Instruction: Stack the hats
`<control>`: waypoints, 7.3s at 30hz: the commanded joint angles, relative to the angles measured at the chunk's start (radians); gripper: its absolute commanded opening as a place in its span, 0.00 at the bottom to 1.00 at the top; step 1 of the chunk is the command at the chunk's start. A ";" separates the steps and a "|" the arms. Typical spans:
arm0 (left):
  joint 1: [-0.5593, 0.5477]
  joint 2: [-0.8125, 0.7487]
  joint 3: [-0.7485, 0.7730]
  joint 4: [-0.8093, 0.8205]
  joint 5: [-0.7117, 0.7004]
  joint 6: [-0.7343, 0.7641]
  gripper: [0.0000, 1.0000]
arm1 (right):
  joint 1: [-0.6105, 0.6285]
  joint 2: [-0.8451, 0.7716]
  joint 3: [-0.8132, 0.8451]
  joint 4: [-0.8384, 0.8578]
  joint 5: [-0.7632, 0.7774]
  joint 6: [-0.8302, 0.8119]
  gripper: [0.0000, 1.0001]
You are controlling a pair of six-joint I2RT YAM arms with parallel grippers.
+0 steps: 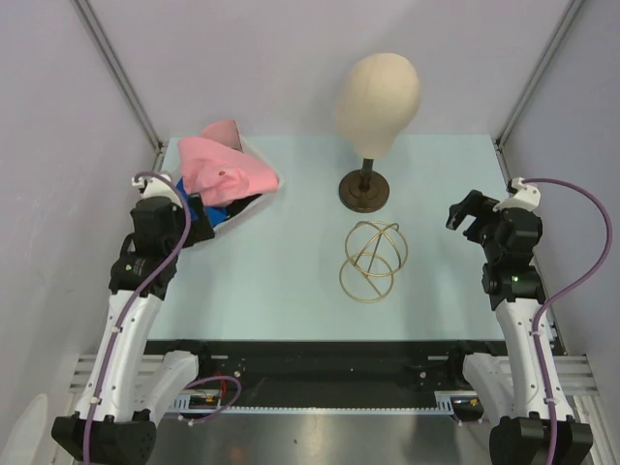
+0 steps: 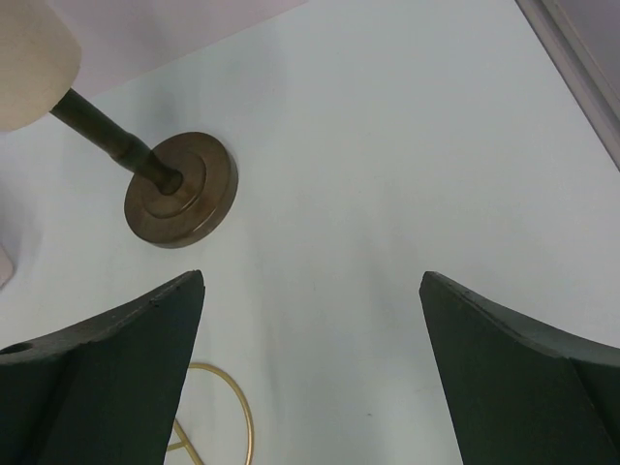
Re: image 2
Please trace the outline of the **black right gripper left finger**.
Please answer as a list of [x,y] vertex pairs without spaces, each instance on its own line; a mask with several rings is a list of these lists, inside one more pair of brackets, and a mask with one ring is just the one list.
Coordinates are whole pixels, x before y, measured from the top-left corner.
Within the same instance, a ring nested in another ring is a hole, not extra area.
[[203,301],[192,270],[2,349],[2,463],[163,463]]

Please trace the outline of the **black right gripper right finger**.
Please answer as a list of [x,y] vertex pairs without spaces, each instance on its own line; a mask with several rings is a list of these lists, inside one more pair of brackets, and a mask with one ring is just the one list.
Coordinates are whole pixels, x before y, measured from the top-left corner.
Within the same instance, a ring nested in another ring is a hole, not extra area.
[[618,463],[618,349],[437,272],[419,296],[463,463]]

